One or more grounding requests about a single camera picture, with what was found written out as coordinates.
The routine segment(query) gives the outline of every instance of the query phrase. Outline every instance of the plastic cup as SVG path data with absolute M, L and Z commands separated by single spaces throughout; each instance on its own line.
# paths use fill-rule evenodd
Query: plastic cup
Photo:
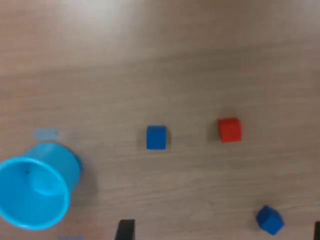
M 66 147 L 44 142 L 0 164 L 0 215 L 28 230 L 42 230 L 67 213 L 81 174 L 77 157 Z

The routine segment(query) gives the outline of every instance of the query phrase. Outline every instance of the blue tape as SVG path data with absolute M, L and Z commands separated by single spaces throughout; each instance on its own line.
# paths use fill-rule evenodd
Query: blue tape
M 55 128 L 35 128 L 33 135 L 37 142 L 59 139 L 58 132 Z
M 84 240 L 84 236 L 58 236 L 58 240 Z

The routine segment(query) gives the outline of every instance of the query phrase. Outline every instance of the wooden table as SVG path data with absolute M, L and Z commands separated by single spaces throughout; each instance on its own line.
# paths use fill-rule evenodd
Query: wooden table
M 67 216 L 1 240 L 311 240 L 320 220 L 320 1 L 4 0 L 0 158 L 56 128 L 84 162 Z M 243 141 L 221 144 L 217 120 Z M 166 125 L 166 151 L 145 147 Z

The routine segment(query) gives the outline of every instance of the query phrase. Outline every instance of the red cube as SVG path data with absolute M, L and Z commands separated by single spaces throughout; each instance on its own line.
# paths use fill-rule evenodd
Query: red cube
M 238 118 L 219 119 L 219 135 L 222 143 L 240 142 L 242 139 L 241 122 Z

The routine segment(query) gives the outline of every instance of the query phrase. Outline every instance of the black object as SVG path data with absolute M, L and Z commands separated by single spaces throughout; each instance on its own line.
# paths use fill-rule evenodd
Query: black object
M 118 224 L 114 240 L 135 240 L 135 220 L 122 219 Z

